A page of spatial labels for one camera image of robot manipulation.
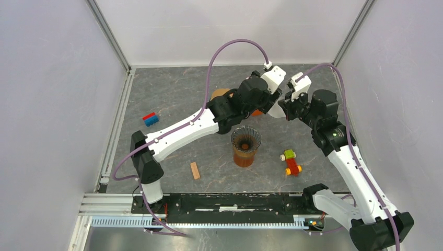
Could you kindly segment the brown paper coffee filter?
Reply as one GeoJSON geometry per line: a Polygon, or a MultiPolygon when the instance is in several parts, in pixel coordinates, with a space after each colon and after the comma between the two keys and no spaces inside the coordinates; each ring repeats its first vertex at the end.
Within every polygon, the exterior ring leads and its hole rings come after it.
{"type": "Polygon", "coordinates": [[[235,88],[219,88],[216,89],[212,95],[211,98],[209,99],[209,101],[212,101],[213,99],[217,98],[217,97],[226,97],[226,99],[228,101],[230,101],[232,99],[232,96],[234,95],[234,92],[236,91],[235,88]]]}

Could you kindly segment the orange glass carafe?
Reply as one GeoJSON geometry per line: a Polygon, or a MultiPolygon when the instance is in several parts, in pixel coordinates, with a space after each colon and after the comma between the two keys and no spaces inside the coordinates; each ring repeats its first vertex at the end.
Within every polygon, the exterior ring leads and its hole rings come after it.
{"type": "Polygon", "coordinates": [[[240,155],[234,153],[233,160],[239,167],[249,167],[254,162],[255,153],[248,153],[247,155],[240,155]]]}

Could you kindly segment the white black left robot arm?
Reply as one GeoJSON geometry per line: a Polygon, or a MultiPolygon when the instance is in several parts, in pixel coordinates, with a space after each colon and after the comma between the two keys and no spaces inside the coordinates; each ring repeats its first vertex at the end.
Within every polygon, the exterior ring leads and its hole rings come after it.
{"type": "Polygon", "coordinates": [[[164,207],[160,184],[164,171],[160,162],[199,138],[228,133],[256,110],[267,113],[282,94],[279,86],[285,76],[286,72],[278,66],[263,74],[254,71],[238,88],[214,97],[186,119],[147,135],[135,132],[131,145],[135,153],[131,159],[139,175],[145,208],[158,213],[164,207]]]}

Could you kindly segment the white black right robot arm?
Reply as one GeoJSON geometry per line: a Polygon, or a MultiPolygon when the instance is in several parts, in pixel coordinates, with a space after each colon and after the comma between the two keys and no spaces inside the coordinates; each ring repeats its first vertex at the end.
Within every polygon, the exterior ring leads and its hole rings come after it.
{"type": "Polygon", "coordinates": [[[409,212],[400,212],[375,182],[355,139],[338,120],[336,93],[325,89],[311,97],[306,92],[287,93],[278,105],[288,121],[299,119],[311,128],[313,142],[339,171],[356,202],[352,206],[326,185],[316,184],[303,190],[302,208],[330,215],[348,230],[358,250],[399,249],[414,220],[409,212]]]}

